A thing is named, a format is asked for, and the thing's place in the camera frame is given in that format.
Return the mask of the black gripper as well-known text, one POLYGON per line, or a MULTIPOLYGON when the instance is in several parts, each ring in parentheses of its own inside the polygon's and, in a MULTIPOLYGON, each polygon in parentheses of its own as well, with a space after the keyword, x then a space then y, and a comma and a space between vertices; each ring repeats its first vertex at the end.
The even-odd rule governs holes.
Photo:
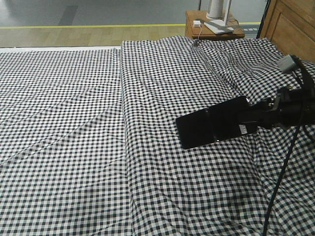
POLYGON ((314 125, 315 90, 281 88, 274 102, 259 102, 237 113, 241 124, 271 129, 314 125))

